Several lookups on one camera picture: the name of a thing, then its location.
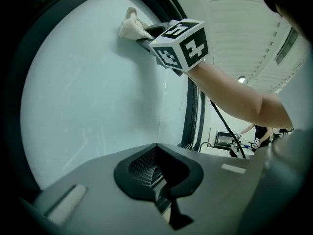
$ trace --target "forearm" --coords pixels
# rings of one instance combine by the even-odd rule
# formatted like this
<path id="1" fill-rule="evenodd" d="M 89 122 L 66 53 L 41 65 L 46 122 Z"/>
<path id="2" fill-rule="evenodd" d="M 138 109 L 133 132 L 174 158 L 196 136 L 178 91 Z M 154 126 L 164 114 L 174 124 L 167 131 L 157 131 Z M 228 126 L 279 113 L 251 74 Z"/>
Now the forearm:
<path id="1" fill-rule="evenodd" d="M 235 118 L 260 126 L 292 127 L 278 100 L 270 96 L 264 97 L 205 61 L 191 69 L 187 75 L 216 105 Z"/>
<path id="2" fill-rule="evenodd" d="M 264 142 L 266 139 L 268 139 L 271 136 L 272 132 L 267 131 L 264 136 L 260 139 L 260 143 Z"/>

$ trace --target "fiducial marker cube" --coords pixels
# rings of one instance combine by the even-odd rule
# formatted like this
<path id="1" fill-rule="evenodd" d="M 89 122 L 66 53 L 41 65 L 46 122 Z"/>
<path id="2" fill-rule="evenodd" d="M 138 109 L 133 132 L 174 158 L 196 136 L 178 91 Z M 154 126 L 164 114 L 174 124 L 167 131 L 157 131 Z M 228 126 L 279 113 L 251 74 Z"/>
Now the fiducial marker cube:
<path id="1" fill-rule="evenodd" d="M 149 46 L 164 66 L 187 72 L 209 54 L 204 26 L 205 22 L 183 19 Z"/>

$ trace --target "white wall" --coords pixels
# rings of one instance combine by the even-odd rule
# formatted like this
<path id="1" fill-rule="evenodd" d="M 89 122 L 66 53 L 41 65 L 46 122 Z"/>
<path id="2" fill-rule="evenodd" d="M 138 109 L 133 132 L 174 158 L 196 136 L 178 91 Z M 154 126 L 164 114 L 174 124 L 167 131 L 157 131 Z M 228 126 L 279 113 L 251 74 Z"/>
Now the white wall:
<path id="1" fill-rule="evenodd" d="M 32 62 L 21 131 L 41 188 L 99 156 L 181 142 L 187 76 L 118 36 L 129 6 L 146 23 L 159 22 L 141 0 L 88 0 L 52 30 Z"/>
<path id="2" fill-rule="evenodd" d="M 220 108 L 218 108 L 224 117 L 226 123 L 228 124 L 229 128 L 234 132 L 241 132 L 244 130 L 246 127 L 250 125 L 250 123 L 237 119 L 235 117 L 232 117 L 231 115 L 225 113 L 222 111 Z M 216 132 L 217 131 L 227 131 L 225 125 L 221 121 L 220 117 L 217 115 L 216 111 L 212 109 L 212 114 L 211 114 L 211 135 L 210 135 L 210 143 L 214 145 L 215 138 L 216 138 Z M 254 140 L 254 134 L 255 134 L 255 128 L 250 130 L 249 132 L 243 134 L 242 138 L 248 141 L 253 141 Z M 241 140 L 242 143 L 244 144 L 249 144 L 247 141 Z"/>

